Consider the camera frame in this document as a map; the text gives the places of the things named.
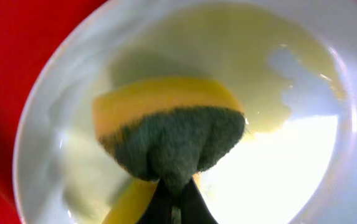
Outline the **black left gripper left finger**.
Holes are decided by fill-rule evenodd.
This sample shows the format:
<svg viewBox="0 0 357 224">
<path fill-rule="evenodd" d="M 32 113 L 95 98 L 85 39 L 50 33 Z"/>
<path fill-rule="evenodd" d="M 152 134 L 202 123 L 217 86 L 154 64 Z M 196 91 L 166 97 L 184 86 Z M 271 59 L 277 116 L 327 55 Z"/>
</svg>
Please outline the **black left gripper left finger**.
<svg viewBox="0 0 357 224">
<path fill-rule="evenodd" d="M 171 224 L 173 201 L 165 183 L 160 180 L 151 202 L 137 224 Z"/>
</svg>

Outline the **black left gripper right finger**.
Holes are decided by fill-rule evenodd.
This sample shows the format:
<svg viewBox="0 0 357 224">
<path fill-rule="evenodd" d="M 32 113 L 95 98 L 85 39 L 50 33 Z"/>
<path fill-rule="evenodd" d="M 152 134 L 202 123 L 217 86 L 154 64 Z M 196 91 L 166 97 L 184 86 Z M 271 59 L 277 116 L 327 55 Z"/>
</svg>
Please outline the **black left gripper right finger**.
<svg viewBox="0 0 357 224">
<path fill-rule="evenodd" d="M 217 224 L 194 179 L 181 192 L 180 210 L 182 224 Z"/>
</svg>

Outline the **yellow green scrub sponge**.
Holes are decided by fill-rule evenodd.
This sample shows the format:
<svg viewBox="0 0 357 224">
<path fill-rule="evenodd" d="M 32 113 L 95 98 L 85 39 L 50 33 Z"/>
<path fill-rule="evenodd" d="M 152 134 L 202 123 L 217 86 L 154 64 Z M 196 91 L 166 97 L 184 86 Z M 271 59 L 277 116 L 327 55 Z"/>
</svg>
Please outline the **yellow green scrub sponge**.
<svg viewBox="0 0 357 224">
<path fill-rule="evenodd" d="M 171 223 L 181 223 L 181 192 L 242 138 L 245 118 L 230 91 L 214 80 L 168 77 L 132 83 L 92 103 L 95 135 L 132 184 L 105 223 L 137 223 L 158 182 L 168 188 Z"/>
</svg>

